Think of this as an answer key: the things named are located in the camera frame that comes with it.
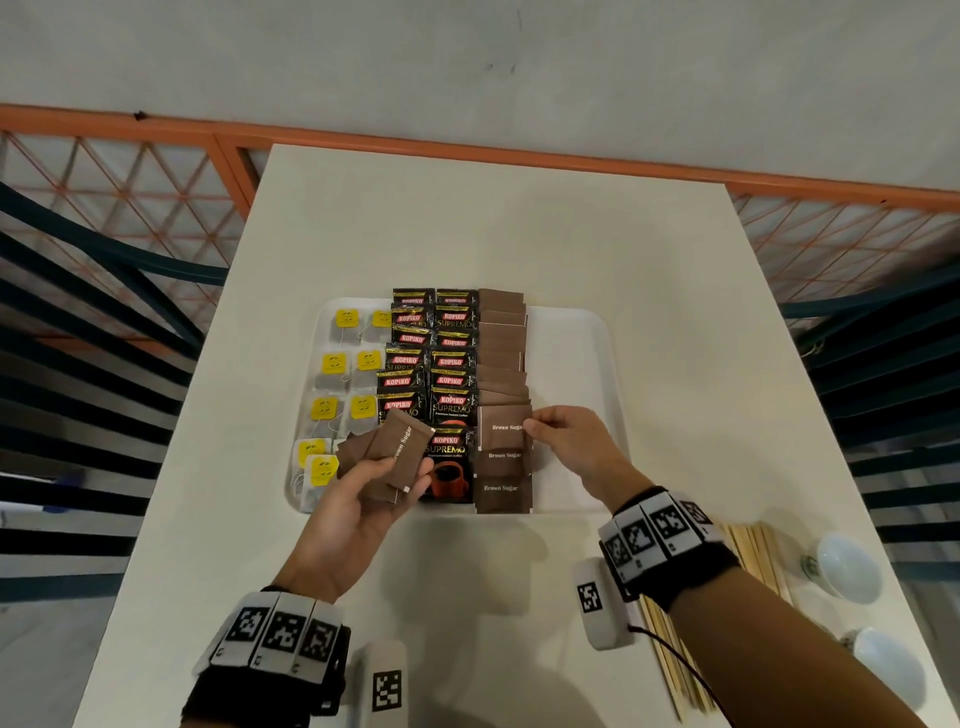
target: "white tray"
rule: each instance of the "white tray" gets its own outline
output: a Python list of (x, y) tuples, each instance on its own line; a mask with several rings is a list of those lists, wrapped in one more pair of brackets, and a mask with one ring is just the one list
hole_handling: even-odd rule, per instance
[[(326, 303), (317, 317), (314, 346), (305, 373), (303, 396), (298, 416), (297, 437), (305, 437), (313, 424), (310, 404), (317, 397), (313, 385), (325, 353), (346, 351), (353, 358), (358, 352), (383, 349), (383, 344), (353, 334), (341, 345), (335, 338), (333, 319), (339, 308), (356, 308), (361, 327), (377, 309), (390, 307), (390, 299), (340, 298)], [(576, 404), (594, 410), (607, 425), (614, 441), (628, 455), (623, 407), (613, 365), (613, 350), (607, 325), (599, 316), (582, 308), (527, 306), (527, 383), (534, 409), (548, 404)], [(341, 429), (340, 437), (346, 437)], [(294, 467), (293, 443), (284, 493), (295, 508), (292, 483), (300, 470)], [(534, 445), (534, 513), (603, 512), (603, 504), (589, 496), (580, 478), (568, 471), (548, 449)], [(472, 505), (430, 504), (440, 514), (473, 513)]]

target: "hand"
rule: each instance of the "hand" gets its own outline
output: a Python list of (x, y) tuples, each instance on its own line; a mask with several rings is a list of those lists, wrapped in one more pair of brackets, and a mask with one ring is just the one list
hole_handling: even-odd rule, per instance
[(613, 513), (630, 498), (653, 486), (616, 446), (596, 413), (586, 407), (544, 407), (523, 422), (534, 440), (553, 450), (584, 488)]
[(394, 466), (392, 457), (363, 460), (326, 493), (310, 514), (293, 553), (274, 584), (293, 594), (332, 604), (356, 584), (383, 543), (387, 531), (410, 510), (430, 485), (433, 460), (423, 458), (417, 482), (396, 505), (361, 500), (360, 490)]

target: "tabletop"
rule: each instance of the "tabletop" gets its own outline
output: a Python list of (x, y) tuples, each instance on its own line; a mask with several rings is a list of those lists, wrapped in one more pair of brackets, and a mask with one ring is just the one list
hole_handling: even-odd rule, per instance
[[(281, 490), (324, 302), (445, 284), (598, 314), (630, 456), (655, 482), (770, 523), (791, 563), (834, 528), (862, 541), (881, 599), (791, 577), (799, 606), (834, 634), (906, 643), (926, 668), (921, 717), (957, 725), (723, 186), (275, 146), (76, 726), (176, 725), (213, 632), (293, 546), (305, 516)], [(596, 555), (602, 520), (397, 525), (342, 604), (354, 646), (406, 643), (411, 724), (676, 724), (649, 644), (595, 652), (584, 635), (569, 568)]]

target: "person's left arm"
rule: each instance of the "person's left arm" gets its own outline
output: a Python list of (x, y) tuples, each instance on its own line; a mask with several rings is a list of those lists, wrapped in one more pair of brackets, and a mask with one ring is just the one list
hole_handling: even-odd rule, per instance
[[(390, 527), (430, 485), (433, 460), (420, 463), (417, 482), (403, 500), (392, 503), (360, 498), (363, 487), (394, 466), (393, 458), (364, 460), (326, 493), (306, 522), (300, 538), (272, 586), (284, 592), (333, 604), (370, 566)], [(186, 719), (181, 728), (231, 728), (228, 723)]]

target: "concrete wall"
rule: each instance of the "concrete wall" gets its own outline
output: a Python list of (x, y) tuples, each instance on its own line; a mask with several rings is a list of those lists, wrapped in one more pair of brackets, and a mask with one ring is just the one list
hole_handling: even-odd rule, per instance
[(960, 186), (960, 5), (5, 0), (0, 100)]

